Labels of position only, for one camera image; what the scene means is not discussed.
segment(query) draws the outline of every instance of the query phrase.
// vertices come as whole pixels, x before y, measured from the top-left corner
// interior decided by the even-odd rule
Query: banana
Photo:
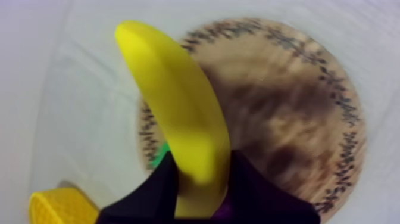
[[[147,24],[124,21],[115,38],[177,164],[175,217],[211,217],[227,192],[230,143],[210,83],[178,43]]]

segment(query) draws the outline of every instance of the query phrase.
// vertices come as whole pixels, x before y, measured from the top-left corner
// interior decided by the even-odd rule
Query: white surface
[[[0,1],[0,223],[27,223],[42,86],[69,3]]]
[[[52,2],[54,7],[67,5],[66,1]],[[1,2],[0,12],[10,4]],[[31,45],[25,36],[10,38],[23,40],[26,45],[8,45],[6,52],[13,49],[15,54],[1,56],[1,69],[5,67],[12,75],[1,76],[2,92],[7,93],[1,96],[1,103],[7,108],[0,112],[4,132],[1,167],[2,172],[9,171],[1,176],[1,197],[7,196],[5,201],[11,206],[1,198],[0,212],[6,208],[7,216],[1,213],[0,219],[11,220],[23,214],[21,205],[26,199],[26,169],[41,81],[54,44],[53,33],[57,33],[62,21],[62,14],[44,12],[47,14],[33,16],[25,10],[15,19],[28,17],[27,28],[34,29],[39,23],[36,19],[51,17],[40,23],[54,30],[43,31],[53,39]],[[243,16],[283,21],[303,30],[338,58],[358,90],[368,124],[367,158],[354,193],[330,223],[398,223],[400,5],[396,0],[77,1],[40,106],[32,189],[54,188],[63,180],[72,181],[104,206],[123,197],[144,179],[133,148],[138,93],[127,78],[129,74],[114,43],[118,22],[141,20],[178,38],[208,21]],[[6,30],[16,32],[10,25]],[[29,57],[22,46],[44,56]],[[22,81],[27,77],[31,82]]]

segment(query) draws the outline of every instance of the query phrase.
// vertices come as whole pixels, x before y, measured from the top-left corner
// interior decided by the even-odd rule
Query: round wooden plate
[[[365,150],[359,100],[335,58],[294,28],[253,18],[208,24],[182,47],[215,90],[232,148],[279,188],[313,203],[324,222],[331,217],[351,193]],[[139,136],[152,170],[164,138],[144,103]]]

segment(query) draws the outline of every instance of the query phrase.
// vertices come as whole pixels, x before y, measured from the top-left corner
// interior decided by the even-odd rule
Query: decorative border
[[[242,35],[255,35],[260,32],[263,32],[265,38],[272,41],[273,44],[280,45],[283,49],[292,51],[294,57],[301,57],[303,63],[311,63],[315,66],[319,66],[322,74],[318,79],[333,88],[330,99],[342,109],[343,122],[347,123],[349,128],[352,128],[361,121],[359,115],[356,114],[356,106],[351,105],[351,99],[345,96],[347,89],[342,84],[345,79],[336,77],[335,71],[327,69],[327,61],[322,57],[323,51],[307,51],[304,41],[286,36],[279,28],[273,28],[268,25],[263,26],[258,19],[216,22],[206,28],[189,32],[187,38],[184,39],[184,44],[181,46],[187,50],[188,53],[193,54],[196,52],[196,47],[203,43],[214,44],[219,38],[234,39]],[[153,138],[154,133],[148,132],[148,130],[150,130],[156,122],[148,107],[142,111],[145,113],[144,121],[146,121],[146,125],[142,126],[140,135],[143,136],[143,141],[146,145],[143,150],[148,151],[145,153],[150,161],[147,167],[152,170],[154,168],[149,164],[154,159],[156,153],[155,145],[158,142]],[[333,189],[326,189],[326,194],[321,202],[314,203],[314,207],[319,213],[328,213],[335,207],[335,202],[337,202],[339,197],[352,186],[352,183],[348,180],[351,178],[349,174],[350,170],[353,170],[355,167],[353,149],[358,143],[354,140],[356,134],[356,132],[343,133],[343,143],[339,144],[342,148],[342,153],[340,155],[342,159],[337,163],[337,171],[335,171],[335,176],[337,178],[336,185]]]
[[[332,209],[340,195],[353,185],[349,182],[351,176],[348,173],[354,169],[353,149],[358,144],[358,141],[354,140],[356,134],[356,132],[343,133],[344,143],[339,144],[342,147],[342,153],[340,154],[342,160],[337,163],[337,171],[335,172],[336,185],[334,189],[325,190],[322,202],[314,203],[314,207],[319,213],[327,213]]]
[[[157,153],[157,143],[158,141],[154,138],[154,132],[152,128],[157,124],[154,119],[154,115],[151,113],[151,110],[147,104],[143,106],[141,109],[143,113],[142,120],[145,121],[145,124],[140,127],[139,136],[144,144],[142,148],[144,156],[148,159],[146,164],[146,169],[149,171],[154,170],[154,167],[151,163],[155,160],[155,154]]]

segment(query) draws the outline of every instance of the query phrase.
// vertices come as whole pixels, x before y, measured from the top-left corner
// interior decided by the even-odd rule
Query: green object
[[[170,150],[171,150],[170,146],[168,145],[167,142],[164,142],[161,145],[161,147],[157,150],[158,153],[157,153],[156,158],[153,160],[153,162],[151,162],[151,164],[153,165],[154,168],[156,168],[161,163],[161,161],[163,160],[165,154]]]

